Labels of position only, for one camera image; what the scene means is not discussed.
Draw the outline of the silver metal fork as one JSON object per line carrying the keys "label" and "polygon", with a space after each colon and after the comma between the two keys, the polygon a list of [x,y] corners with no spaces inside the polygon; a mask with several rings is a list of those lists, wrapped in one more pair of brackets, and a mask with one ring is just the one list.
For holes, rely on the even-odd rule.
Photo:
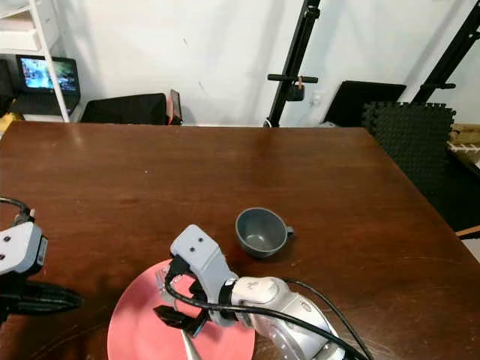
{"label": "silver metal fork", "polygon": [[[159,293],[162,296],[167,295],[167,292],[165,290],[165,282],[164,282],[164,279],[161,277],[161,271],[154,273],[154,275],[155,275],[155,280],[157,281]],[[198,350],[194,346],[192,338],[186,331],[186,328],[184,327],[179,329],[179,332],[181,332],[182,343],[183,343],[184,351],[186,353],[187,360],[202,360],[202,357],[200,356],[200,354],[198,353]]]}

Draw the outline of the pink round plate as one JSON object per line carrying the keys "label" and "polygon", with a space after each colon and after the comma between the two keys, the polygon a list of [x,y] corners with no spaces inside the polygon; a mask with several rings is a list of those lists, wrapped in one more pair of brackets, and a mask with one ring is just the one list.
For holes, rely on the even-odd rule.
{"label": "pink round plate", "polygon": [[[165,325],[154,308],[165,305],[158,275],[170,260],[147,268],[130,282],[115,306],[107,329],[109,360],[188,360],[181,330]],[[207,322],[192,338],[201,360],[251,360],[255,332],[249,327],[223,327]]]}

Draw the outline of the grey plastic cup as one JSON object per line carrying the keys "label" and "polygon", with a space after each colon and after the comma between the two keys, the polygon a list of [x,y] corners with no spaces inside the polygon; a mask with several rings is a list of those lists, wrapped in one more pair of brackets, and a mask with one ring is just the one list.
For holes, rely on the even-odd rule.
{"label": "grey plastic cup", "polygon": [[235,220],[240,245],[255,260],[264,260],[280,251],[295,234],[278,213],[265,207],[250,207]]}

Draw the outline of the red and black case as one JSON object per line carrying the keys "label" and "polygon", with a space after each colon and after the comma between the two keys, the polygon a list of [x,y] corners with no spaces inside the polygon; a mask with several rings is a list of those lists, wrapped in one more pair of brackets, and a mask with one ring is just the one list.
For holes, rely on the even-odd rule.
{"label": "red and black case", "polygon": [[183,124],[183,112],[182,112],[182,100],[181,93],[175,89],[170,89],[169,96],[167,98],[167,114],[168,125],[182,125]]}

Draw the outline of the yellow flat item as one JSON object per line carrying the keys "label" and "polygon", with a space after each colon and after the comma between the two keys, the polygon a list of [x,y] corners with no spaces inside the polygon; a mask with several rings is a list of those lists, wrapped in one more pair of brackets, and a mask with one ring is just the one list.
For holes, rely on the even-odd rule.
{"label": "yellow flat item", "polygon": [[22,121],[22,116],[15,112],[8,112],[0,118],[0,138],[9,130],[15,122]]}

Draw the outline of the black soft bag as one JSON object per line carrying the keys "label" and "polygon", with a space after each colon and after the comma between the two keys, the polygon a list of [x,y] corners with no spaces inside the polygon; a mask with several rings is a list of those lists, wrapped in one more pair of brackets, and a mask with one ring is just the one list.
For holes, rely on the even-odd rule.
{"label": "black soft bag", "polygon": [[82,123],[167,125],[167,100],[164,93],[136,94],[90,100],[83,110]]}

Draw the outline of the black dark-screen laptop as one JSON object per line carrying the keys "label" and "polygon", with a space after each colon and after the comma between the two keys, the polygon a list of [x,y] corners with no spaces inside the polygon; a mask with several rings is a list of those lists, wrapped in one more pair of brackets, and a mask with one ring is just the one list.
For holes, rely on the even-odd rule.
{"label": "black dark-screen laptop", "polygon": [[10,112],[11,104],[15,99],[14,76],[7,59],[0,59],[0,110],[4,115]]}

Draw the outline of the open laptop with lit screen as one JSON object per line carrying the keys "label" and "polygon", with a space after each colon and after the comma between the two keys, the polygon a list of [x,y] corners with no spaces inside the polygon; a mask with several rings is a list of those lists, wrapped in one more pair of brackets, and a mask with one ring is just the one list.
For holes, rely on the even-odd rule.
{"label": "open laptop with lit screen", "polygon": [[[42,55],[15,55],[18,89],[11,109],[25,116],[58,116],[61,113],[48,62]],[[72,114],[81,100],[81,82],[75,59],[52,57],[63,104]]]}

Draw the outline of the black flat panel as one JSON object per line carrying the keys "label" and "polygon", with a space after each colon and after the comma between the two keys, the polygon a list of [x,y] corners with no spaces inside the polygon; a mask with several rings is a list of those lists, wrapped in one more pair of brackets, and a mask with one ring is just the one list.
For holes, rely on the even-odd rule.
{"label": "black flat panel", "polygon": [[341,128],[362,127],[367,103],[395,102],[405,89],[403,83],[343,81],[321,124]]}

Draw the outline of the black stand pole with crossbar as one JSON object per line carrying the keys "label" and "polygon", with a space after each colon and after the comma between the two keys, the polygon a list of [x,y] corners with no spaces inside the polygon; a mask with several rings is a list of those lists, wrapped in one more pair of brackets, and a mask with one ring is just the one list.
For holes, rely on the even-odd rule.
{"label": "black stand pole with crossbar", "polygon": [[283,71],[280,74],[267,75],[268,81],[278,82],[278,85],[273,105],[263,125],[265,128],[279,127],[279,120],[284,113],[286,103],[302,101],[305,99],[305,83],[319,82],[316,76],[299,75],[299,70],[302,67],[314,24],[321,15],[320,2],[321,0],[303,0]]}

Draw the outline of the white flat box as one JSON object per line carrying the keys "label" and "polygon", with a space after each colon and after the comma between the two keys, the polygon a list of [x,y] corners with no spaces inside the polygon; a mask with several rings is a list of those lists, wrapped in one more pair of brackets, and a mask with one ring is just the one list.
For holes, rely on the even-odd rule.
{"label": "white flat box", "polygon": [[38,51],[38,32],[28,11],[0,18],[0,49],[13,52]]}

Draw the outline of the black foam floor mats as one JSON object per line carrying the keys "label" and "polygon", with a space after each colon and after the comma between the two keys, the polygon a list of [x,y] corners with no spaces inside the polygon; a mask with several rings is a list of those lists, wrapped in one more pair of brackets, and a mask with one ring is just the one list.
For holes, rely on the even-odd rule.
{"label": "black foam floor mats", "polygon": [[373,102],[362,124],[455,231],[480,226],[480,170],[447,140],[456,110],[443,103]]}

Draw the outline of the light wooden crate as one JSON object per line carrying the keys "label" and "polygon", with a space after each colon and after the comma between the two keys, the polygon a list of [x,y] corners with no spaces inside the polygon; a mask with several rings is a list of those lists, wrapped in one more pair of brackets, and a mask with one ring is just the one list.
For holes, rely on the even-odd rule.
{"label": "light wooden crate", "polygon": [[446,144],[465,164],[480,169],[480,124],[452,124]]}

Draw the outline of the black slanted stand pole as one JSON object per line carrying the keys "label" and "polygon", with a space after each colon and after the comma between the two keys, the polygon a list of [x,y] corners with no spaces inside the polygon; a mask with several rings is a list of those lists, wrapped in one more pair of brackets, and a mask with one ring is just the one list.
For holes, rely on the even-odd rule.
{"label": "black slanted stand pole", "polygon": [[419,86],[411,103],[427,103],[438,89],[456,89],[455,83],[447,81],[478,39],[480,39],[480,0],[476,0],[472,5],[465,21],[454,34],[426,80]]}

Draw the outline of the white metal shelf frame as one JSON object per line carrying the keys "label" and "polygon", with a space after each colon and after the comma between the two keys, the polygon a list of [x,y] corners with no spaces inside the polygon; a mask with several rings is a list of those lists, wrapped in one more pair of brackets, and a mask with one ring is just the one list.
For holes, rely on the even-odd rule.
{"label": "white metal shelf frame", "polygon": [[42,56],[45,61],[48,62],[48,70],[52,77],[52,85],[55,89],[55,96],[57,96],[59,110],[61,113],[58,115],[25,115],[21,114],[28,121],[47,121],[47,122],[70,122],[72,120],[74,111],[72,114],[68,114],[63,103],[63,97],[61,93],[61,86],[57,79],[56,72],[53,67],[52,57],[68,57],[63,52],[63,37],[62,33],[65,27],[61,25],[61,21],[58,18],[57,1],[56,0],[0,0],[0,18],[7,17],[17,13],[30,13],[33,17],[34,26],[37,29],[37,39],[40,45],[38,51],[33,52],[13,52],[10,50],[1,50],[1,59],[7,59],[10,65],[11,76],[13,76],[15,96],[20,92],[18,89],[18,68],[15,63],[16,55],[28,55],[28,56]]}

